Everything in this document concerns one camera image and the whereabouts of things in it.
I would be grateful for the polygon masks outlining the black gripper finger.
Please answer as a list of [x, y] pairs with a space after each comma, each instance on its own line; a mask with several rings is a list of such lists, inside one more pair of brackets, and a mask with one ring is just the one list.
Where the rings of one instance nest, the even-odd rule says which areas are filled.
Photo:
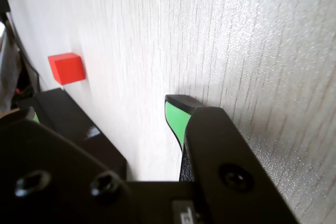
[[204, 223], [297, 222], [224, 109], [168, 94], [165, 119], [187, 158]]
[[136, 223], [120, 177], [18, 110], [1, 118], [1, 223]]

